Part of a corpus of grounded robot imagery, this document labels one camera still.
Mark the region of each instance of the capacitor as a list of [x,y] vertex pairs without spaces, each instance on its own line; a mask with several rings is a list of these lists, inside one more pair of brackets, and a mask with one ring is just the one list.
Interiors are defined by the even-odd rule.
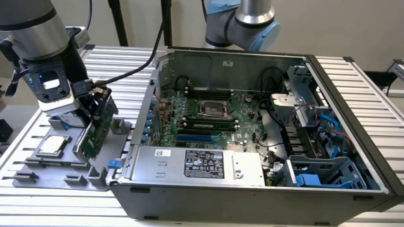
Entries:
[[247,97],[247,98],[245,99],[245,101],[246,101],[246,103],[253,103],[253,98]]

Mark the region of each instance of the slotted aluminum surface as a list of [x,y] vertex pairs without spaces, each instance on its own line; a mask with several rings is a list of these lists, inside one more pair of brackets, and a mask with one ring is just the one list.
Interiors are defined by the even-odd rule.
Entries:
[[[107,79],[137,68],[146,62],[150,54],[151,49],[97,47],[86,61],[89,74],[93,78]],[[145,85],[151,76],[151,70],[153,67],[147,68],[139,74],[135,74],[114,85],[115,90],[113,96],[119,105],[121,116],[126,117],[133,124],[137,123],[138,111],[143,101],[142,89],[146,88]],[[15,171],[22,169],[22,162],[33,153],[33,151],[25,150],[23,148],[38,145],[39,142],[33,136],[45,135],[49,127],[47,118],[38,112],[13,143],[9,152],[0,158],[0,226],[179,226],[178,222],[145,222],[129,218],[113,192],[14,188],[13,179],[9,177],[14,176]],[[182,224],[185,227],[235,226],[235,224],[222,223],[183,222]],[[238,224],[238,226],[270,227],[274,225]],[[341,226],[403,227],[404,205],[394,207],[385,213],[363,213]]]
[[361,124],[404,183],[404,119],[355,63],[318,57]]

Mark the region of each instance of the power supply label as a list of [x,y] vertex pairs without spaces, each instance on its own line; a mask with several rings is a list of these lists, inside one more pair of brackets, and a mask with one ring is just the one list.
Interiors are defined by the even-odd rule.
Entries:
[[222,151],[186,151],[186,177],[225,179],[225,158]]

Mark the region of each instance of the warning label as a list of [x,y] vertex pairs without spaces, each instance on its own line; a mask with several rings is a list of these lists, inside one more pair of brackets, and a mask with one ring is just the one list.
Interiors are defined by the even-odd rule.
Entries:
[[225,179],[225,159],[222,151],[186,151],[186,177]]

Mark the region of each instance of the motherboard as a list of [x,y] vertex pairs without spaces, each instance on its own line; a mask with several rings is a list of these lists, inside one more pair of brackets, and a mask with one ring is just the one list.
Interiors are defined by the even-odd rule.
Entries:
[[165,90],[161,146],[257,152],[257,139],[265,134],[259,102],[243,91]]

